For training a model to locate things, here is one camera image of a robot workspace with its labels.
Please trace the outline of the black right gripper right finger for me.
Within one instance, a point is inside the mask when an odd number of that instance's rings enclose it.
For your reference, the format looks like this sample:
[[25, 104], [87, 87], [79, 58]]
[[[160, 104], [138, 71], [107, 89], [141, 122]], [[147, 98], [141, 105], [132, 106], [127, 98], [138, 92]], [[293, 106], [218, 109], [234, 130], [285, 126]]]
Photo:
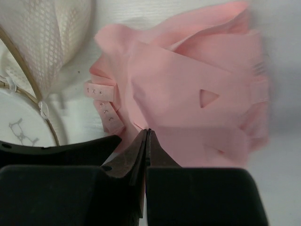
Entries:
[[251, 174], [240, 168], [183, 168], [146, 139], [146, 202], [150, 226], [266, 226]]

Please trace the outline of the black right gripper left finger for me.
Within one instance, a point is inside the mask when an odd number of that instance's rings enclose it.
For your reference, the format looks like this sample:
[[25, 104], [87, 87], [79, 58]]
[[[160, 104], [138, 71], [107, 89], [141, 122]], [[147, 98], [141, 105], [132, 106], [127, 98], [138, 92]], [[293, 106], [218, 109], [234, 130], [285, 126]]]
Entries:
[[147, 130], [101, 166], [0, 168], [3, 226], [137, 226], [143, 216]]

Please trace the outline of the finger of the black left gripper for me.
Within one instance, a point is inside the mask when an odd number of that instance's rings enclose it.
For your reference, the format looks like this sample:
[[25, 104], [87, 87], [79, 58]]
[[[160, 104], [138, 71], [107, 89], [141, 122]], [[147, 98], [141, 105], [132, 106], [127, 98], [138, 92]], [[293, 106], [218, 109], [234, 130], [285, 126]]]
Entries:
[[120, 144], [117, 135], [63, 146], [0, 143], [0, 167], [8, 165], [101, 166]]

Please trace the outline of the tan-trimmed white laundry bag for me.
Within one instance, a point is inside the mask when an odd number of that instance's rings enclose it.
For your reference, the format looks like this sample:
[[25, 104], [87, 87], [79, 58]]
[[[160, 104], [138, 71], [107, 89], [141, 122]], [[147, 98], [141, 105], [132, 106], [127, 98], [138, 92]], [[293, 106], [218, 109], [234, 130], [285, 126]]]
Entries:
[[0, 3], [0, 139], [59, 146], [107, 136], [85, 81], [91, 0]]

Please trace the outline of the pink bra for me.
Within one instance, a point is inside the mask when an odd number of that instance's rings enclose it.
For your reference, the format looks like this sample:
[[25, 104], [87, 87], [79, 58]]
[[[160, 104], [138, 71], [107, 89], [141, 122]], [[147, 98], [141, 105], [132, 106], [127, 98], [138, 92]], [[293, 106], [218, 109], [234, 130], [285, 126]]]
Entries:
[[143, 129], [183, 167], [242, 166], [267, 143], [269, 78], [246, 1], [207, 6], [148, 29], [109, 24], [85, 94], [128, 146]]

